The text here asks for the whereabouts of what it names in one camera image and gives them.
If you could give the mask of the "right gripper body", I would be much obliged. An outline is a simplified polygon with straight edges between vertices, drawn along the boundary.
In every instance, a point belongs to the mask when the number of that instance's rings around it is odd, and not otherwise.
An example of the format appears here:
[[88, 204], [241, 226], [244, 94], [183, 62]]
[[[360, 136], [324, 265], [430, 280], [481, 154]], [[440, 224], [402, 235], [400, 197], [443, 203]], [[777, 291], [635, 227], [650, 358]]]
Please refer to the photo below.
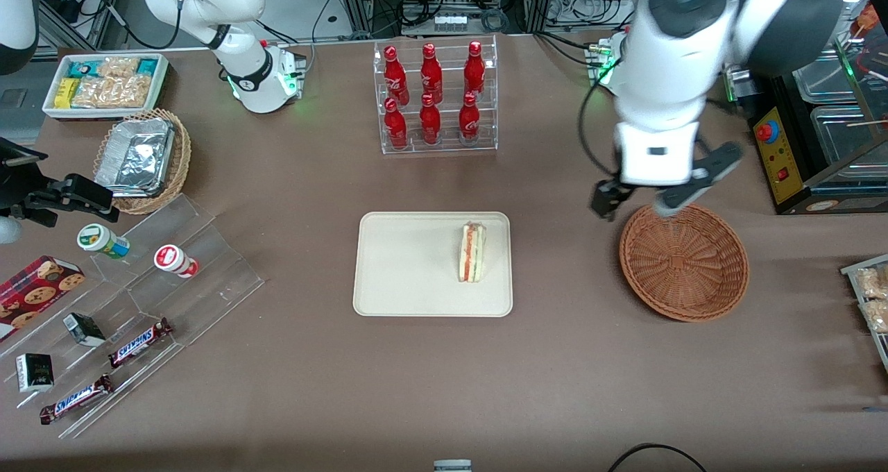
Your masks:
[[1, 244], [12, 244], [22, 234], [22, 220], [38, 224], [39, 212], [25, 206], [25, 200], [42, 188], [39, 169], [3, 169], [1, 182]]

